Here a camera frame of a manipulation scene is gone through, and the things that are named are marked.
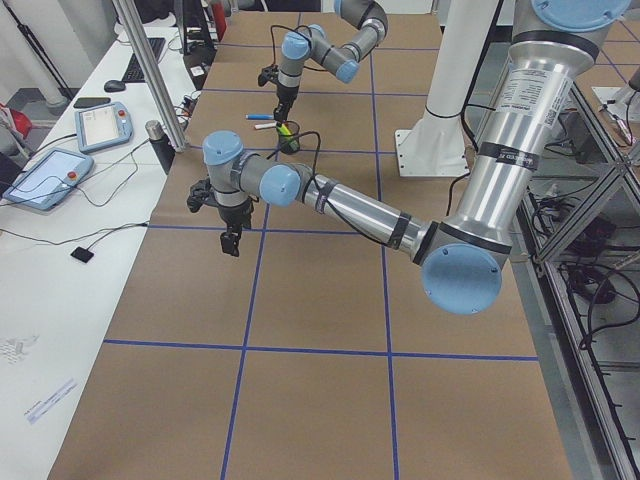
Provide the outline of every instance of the pen holder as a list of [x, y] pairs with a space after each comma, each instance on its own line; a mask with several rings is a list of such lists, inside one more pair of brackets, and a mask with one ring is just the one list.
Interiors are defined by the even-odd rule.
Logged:
[[278, 147], [282, 153], [293, 155], [300, 150], [300, 142], [297, 138], [293, 138], [300, 133], [300, 125], [296, 122], [284, 122], [278, 130]]

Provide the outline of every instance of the white desk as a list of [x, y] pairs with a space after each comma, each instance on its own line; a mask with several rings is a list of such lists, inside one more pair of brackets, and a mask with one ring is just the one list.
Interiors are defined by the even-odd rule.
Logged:
[[[152, 27], [148, 36], [169, 41], [176, 29]], [[179, 40], [172, 48], [179, 46]], [[120, 79], [131, 55], [131, 47], [114, 43], [80, 90], [79, 96], [109, 96], [124, 103], [132, 117], [134, 135], [125, 145], [96, 152], [93, 173], [113, 164], [142, 143], [148, 120], [160, 119], [145, 83], [128, 84], [124, 92], [105, 93], [104, 83]], [[178, 52], [166, 51], [160, 71], [174, 105], [194, 91]], [[75, 132], [74, 109], [69, 107], [45, 139]], [[55, 144], [77, 150], [75, 139]], [[48, 214], [13, 206], [0, 207], [0, 226], [7, 230], [44, 238], [66, 240], [101, 228], [117, 227], [149, 219], [166, 176], [153, 149], [147, 144], [135, 153], [138, 172], [102, 208], [90, 205], [80, 192]], [[102, 202], [135, 168], [132, 160], [87, 181], [82, 188]], [[59, 451], [82, 389], [100, 348], [125, 281], [136, 257], [145, 229], [113, 233], [92, 250], [93, 259], [83, 264], [69, 256], [76, 246], [89, 246], [91, 239], [63, 246], [48, 246], [0, 234], [0, 478], [2, 480], [45, 479]], [[10, 339], [33, 339], [14, 362]], [[67, 382], [76, 385], [49, 411], [31, 424], [25, 413], [45, 402]]]

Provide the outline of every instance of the computer mouse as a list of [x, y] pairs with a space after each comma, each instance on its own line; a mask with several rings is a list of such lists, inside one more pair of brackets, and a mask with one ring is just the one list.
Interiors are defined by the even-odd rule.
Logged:
[[104, 84], [105, 92], [122, 92], [127, 88], [126, 83], [120, 80], [108, 80], [107, 83]]

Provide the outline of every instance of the label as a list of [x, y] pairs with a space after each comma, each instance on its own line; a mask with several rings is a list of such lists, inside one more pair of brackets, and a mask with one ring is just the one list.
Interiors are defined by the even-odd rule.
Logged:
[[533, 153], [523, 152], [506, 145], [498, 145], [491, 142], [483, 142], [480, 146], [480, 155], [495, 158], [498, 163], [517, 165], [535, 171], [538, 168], [540, 157]]
[[571, 85], [572, 81], [564, 73], [526, 68], [513, 70], [496, 111], [526, 115], [535, 123], [552, 128]]
[[69, 392], [74, 388], [76, 388], [77, 386], [78, 384], [72, 378], [69, 381], [67, 381], [67, 383], [65, 383], [62, 387], [56, 390], [55, 393], [51, 395], [49, 398], [47, 398], [44, 401], [37, 402], [33, 407], [31, 407], [28, 411], [25, 412], [24, 416], [26, 417], [27, 421], [31, 425], [36, 423], [38, 420], [40, 420], [40, 418], [45, 413], [51, 410], [56, 403], [58, 403], [60, 400], [66, 397], [69, 394]]

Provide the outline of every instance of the pen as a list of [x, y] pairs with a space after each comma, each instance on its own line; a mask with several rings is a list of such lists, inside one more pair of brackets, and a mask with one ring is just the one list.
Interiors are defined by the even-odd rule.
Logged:
[[273, 115], [262, 113], [249, 113], [246, 117], [247, 120], [273, 120]]
[[254, 125], [253, 129], [254, 130], [264, 130], [265, 128], [276, 128], [277, 127], [277, 123], [276, 122], [272, 122], [272, 123], [262, 123], [260, 125]]

